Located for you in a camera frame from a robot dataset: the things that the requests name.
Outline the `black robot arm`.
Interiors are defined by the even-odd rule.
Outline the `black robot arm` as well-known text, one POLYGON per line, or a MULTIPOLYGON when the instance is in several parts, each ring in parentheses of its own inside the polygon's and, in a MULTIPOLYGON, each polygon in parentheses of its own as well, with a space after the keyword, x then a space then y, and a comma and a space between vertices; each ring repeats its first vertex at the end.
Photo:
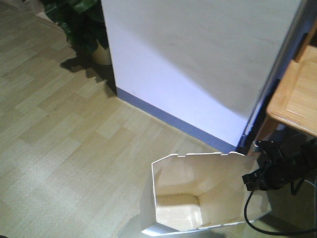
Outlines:
POLYGON ((285 144, 280 141, 258 140, 254 145, 261 154, 259 168, 242 176, 248 191, 278 190, 290 184, 291 194, 296 195, 304 180, 317 174, 315 138, 302 143, 292 155, 282 151, 285 144))

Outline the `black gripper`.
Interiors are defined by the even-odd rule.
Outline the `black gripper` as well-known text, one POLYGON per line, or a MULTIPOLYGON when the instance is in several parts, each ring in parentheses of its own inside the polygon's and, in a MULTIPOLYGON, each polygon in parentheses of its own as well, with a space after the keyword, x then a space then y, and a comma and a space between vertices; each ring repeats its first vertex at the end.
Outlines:
POLYGON ((267 153, 258 157, 259 168, 242 176, 248 191, 278 190, 290 184, 291 191, 297 191, 294 181, 297 180, 297 155, 272 158, 267 153))

